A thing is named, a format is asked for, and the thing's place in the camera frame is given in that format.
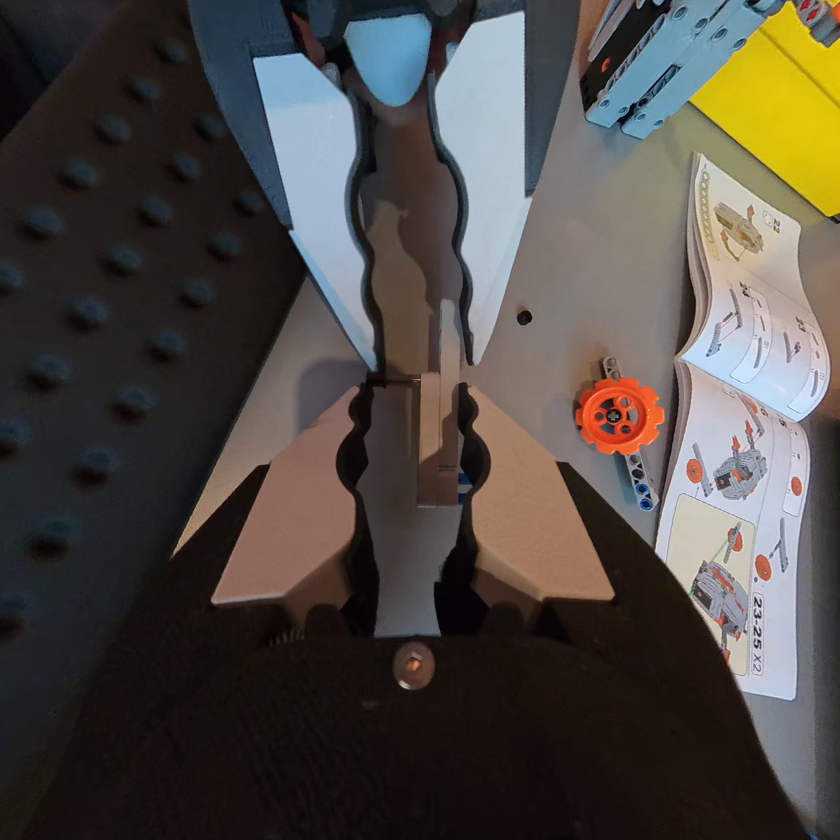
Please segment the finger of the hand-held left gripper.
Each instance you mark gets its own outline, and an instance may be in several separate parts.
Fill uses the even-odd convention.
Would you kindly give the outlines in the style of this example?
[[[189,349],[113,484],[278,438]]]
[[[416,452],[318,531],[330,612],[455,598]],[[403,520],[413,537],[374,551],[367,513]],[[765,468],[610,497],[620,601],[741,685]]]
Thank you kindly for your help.
[[[526,194],[526,14],[478,17],[428,77],[430,127],[453,177],[467,363],[487,350],[532,199]]]
[[[385,367],[373,249],[361,220],[370,113],[305,56],[253,59],[290,212],[290,236],[322,298],[370,371]]]

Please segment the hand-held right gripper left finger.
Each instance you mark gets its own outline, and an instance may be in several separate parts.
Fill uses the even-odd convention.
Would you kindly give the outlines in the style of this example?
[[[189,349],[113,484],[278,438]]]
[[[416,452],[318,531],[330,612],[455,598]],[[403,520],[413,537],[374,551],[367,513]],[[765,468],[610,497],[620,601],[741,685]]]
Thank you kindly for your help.
[[[215,607],[275,604],[302,626],[330,605],[371,636],[380,591],[359,492],[373,388],[351,387],[269,463],[217,587]]]

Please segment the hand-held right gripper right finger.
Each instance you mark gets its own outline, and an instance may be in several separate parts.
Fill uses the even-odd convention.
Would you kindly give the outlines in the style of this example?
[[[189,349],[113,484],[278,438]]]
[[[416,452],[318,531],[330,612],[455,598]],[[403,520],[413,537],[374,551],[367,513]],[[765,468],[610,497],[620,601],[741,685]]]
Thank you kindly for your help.
[[[613,586],[550,451],[466,383],[458,430],[468,488],[436,582],[440,634],[477,634],[498,606],[532,627],[553,602],[611,602]]]

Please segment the grey beam with blue pins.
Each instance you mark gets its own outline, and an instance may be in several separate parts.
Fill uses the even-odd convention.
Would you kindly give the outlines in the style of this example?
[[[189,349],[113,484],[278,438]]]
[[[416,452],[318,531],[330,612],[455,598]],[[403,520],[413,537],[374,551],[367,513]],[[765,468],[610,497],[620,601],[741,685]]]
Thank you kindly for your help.
[[[462,505],[471,483],[459,465],[458,426],[462,334],[459,308],[443,299],[438,311],[437,370],[419,378],[416,504],[419,508]]]

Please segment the grey desk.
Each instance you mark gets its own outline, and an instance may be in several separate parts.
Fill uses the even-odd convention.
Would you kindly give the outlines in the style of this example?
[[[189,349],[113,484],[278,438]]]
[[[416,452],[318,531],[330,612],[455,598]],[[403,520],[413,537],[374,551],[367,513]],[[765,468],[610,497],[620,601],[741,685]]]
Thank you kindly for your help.
[[[666,410],[645,460],[664,485],[677,407],[674,358],[694,317],[686,264],[690,160],[699,151],[802,226],[801,276],[833,361],[832,383],[803,422],[812,487],[801,531],[796,699],[745,696],[765,752],[820,838],[838,838],[838,224],[815,211],[692,106],[643,142],[588,123],[577,72],[569,79],[539,186],[482,361],[462,374],[532,437],[574,468],[652,543],[656,519],[636,509],[620,459],[588,448],[573,399],[615,354]],[[460,289],[451,239],[454,183],[436,157],[425,88],[382,108],[377,170],[362,184],[375,250],[374,294],[385,318],[389,373],[420,375],[438,360],[438,304]],[[522,327],[517,312],[528,309]],[[270,461],[363,378],[307,278],[179,539],[201,528],[251,470]],[[438,630],[433,585],[455,543],[456,508],[420,509],[417,390],[375,390],[369,468],[359,489],[381,573],[377,632]]]

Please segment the grey perforated beam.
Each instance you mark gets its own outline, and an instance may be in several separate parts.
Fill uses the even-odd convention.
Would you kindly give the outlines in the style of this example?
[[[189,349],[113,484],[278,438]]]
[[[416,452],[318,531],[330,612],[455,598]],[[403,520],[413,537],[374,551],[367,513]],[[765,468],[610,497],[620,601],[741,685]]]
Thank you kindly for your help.
[[[607,356],[601,361],[602,372],[607,380],[618,381],[622,378],[620,367],[614,356]],[[643,511],[652,511],[658,505],[658,495],[651,485],[641,451],[625,455],[626,470],[631,480],[634,496]]]

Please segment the orange toy gear wheel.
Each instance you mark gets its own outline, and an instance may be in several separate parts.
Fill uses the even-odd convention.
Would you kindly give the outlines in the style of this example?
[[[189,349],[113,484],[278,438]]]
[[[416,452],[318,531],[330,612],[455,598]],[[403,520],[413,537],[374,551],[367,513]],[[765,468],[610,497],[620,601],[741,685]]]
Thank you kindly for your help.
[[[637,454],[656,440],[664,423],[657,393],[630,377],[597,381],[574,412],[582,439],[605,455]]]

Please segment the grey toy robot model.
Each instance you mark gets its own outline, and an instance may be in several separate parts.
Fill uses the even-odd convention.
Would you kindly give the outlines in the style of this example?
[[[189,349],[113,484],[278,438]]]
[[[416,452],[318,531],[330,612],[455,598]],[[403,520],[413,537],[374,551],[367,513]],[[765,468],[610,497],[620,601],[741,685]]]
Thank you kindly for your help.
[[[588,122],[645,139],[739,53],[785,2],[610,2],[580,82]]]

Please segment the dark studded mat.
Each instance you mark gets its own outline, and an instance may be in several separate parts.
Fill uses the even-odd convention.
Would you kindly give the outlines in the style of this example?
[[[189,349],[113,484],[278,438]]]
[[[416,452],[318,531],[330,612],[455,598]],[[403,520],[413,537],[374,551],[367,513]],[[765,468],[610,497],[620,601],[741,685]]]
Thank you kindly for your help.
[[[127,2],[2,145],[2,838],[170,559],[306,270],[185,2]]]

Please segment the open instruction booklet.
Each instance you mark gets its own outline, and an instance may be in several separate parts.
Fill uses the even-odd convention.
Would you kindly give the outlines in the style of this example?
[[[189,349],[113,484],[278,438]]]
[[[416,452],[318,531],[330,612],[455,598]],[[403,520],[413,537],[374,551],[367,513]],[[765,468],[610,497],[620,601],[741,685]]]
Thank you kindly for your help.
[[[831,361],[800,272],[802,228],[692,155],[686,252],[696,310],[655,550],[742,691],[794,700],[797,551],[811,480],[800,421]]]

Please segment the yellow plastic tray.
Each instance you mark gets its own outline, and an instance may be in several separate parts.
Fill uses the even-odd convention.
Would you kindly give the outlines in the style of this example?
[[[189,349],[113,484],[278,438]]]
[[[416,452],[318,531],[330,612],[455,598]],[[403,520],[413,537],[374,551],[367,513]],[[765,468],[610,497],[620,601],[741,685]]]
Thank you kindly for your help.
[[[784,2],[691,103],[826,217],[839,212],[838,2]]]

